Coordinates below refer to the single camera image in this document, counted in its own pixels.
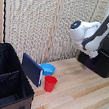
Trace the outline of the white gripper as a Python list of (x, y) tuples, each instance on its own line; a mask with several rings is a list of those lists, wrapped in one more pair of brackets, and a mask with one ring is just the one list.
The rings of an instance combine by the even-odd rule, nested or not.
[(86, 47), (86, 50), (87, 50), (88, 55), (89, 55), (90, 57), (95, 58), (95, 57), (98, 56), (97, 50), (94, 50), (92, 47)]

